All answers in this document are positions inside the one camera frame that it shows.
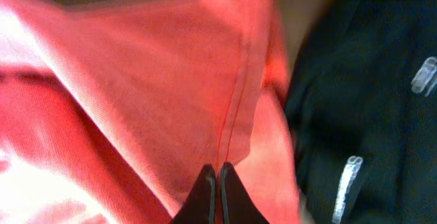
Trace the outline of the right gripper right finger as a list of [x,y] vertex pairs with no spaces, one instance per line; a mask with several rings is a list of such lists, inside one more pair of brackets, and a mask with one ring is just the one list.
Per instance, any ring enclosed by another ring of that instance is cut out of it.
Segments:
[[256,208],[234,166],[224,163],[220,174],[224,224],[269,224]]

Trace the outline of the red soccer t-shirt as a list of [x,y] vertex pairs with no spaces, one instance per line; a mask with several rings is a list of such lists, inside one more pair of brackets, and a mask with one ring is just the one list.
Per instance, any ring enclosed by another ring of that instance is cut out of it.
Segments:
[[1,0],[1,222],[168,223],[205,164],[298,223],[276,0]]

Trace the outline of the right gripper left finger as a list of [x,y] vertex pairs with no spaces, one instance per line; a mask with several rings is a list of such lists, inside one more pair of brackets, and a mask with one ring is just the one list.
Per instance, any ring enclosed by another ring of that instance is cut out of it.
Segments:
[[169,224],[214,224],[216,174],[211,164],[201,168],[181,209]]

